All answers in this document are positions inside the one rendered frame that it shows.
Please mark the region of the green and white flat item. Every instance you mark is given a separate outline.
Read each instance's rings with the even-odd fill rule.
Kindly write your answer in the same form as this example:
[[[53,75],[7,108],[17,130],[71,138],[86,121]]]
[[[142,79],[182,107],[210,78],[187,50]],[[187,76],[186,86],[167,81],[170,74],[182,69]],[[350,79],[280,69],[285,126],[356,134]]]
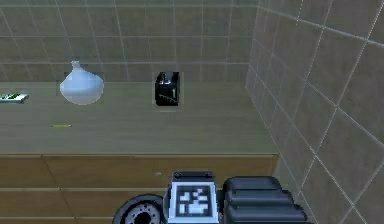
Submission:
[[[17,103],[23,104],[29,98],[28,94],[0,94],[0,103]]]

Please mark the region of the pale blue round vase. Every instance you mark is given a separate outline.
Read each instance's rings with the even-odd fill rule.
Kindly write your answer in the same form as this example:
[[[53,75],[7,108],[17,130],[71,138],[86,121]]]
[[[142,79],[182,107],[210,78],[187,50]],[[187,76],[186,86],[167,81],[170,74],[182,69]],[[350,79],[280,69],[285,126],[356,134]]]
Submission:
[[[81,67],[79,61],[71,62],[72,70],[60,83],[62,96],[75,105],[89,105],[103,94],[103,79]]]

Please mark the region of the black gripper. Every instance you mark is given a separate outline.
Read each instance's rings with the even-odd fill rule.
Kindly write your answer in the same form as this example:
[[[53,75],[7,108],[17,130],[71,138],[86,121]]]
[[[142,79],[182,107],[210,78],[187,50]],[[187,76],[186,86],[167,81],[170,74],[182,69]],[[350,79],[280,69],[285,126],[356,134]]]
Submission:
[[[157,194],[132,197],[117,209],[112,224],[166,224],[163,197]]]

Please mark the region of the wooden chest of drawers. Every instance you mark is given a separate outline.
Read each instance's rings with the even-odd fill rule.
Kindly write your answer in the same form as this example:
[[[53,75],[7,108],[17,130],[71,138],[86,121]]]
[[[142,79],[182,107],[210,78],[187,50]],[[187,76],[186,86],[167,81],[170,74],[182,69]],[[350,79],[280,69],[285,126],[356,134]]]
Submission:
[[[0,94],[0,224],[111,224],[138,194],[161,194],[175,171],[271,175],[278,152],[241,82],[186,83],[159,107],[150,82],[109,82],[87,106],[53,82],[5,82]],[[71,124],[70,128],[52,128]]]

